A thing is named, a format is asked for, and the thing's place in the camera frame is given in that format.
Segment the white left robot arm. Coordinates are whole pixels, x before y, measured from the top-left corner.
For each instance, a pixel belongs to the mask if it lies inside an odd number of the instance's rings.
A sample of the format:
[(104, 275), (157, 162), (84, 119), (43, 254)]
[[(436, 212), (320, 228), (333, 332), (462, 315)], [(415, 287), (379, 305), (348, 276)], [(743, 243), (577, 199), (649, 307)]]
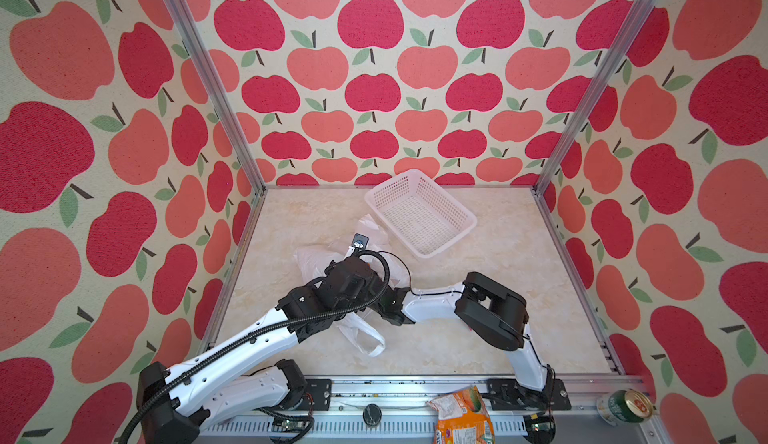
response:
[(140, 372), (137, 412), (119, 442), (128, 442), (140, 429), (148, 443), (191, 443), (204, 426), (242, 410), (294, 405), (306, 386), (296, 365), (282, 361), (252, 376), (247, 370), (349, 314), (392, 304), (389, 281), (386, 259), (360, 250), (292, 289), (259, 321), (226, 342), (171, 367), (150, 364)]

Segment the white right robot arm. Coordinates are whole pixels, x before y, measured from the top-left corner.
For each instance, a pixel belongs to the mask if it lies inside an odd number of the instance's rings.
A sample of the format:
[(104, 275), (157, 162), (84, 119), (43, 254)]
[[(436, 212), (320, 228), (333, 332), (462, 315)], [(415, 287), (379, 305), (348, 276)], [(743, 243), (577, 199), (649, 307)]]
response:
[(520, 294), (479, 272), (470, 272), (462, 282), (443, 288), (389, 288), (372, 309), (396, 326), (461, 320), (486, 344), (503, 351), (512, 365), (512, 379), (487, 381), (484, 398), (492, 407), (544, 411), (557, 396), (555, 371), (535, 350), (526, 306)]

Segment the white plastic bag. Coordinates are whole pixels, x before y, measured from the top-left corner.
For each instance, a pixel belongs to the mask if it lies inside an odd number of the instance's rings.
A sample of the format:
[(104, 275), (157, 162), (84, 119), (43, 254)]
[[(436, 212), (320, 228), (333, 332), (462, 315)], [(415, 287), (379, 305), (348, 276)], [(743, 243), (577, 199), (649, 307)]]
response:
[[(355, 234), (361, 234), (369, 239), (367, 248), (375, 251), (391, 251), (389, 236), (373, 217), (368, 214), (361, 218), (355, 227), (355, 232), (347, 239), (339, 237), (327, 245), (309, 245), (300, 247), (294, 252), (294, 259), (304, 281), (320, 277), (331, 261), (339, 261), (345, 257), (349, 244)], [(370, 311), (362, 316), (353, 313), (337, 321), (334, 326), (362, 354), (377, 357), (386, 348), (386, 340), (366, 320)]]

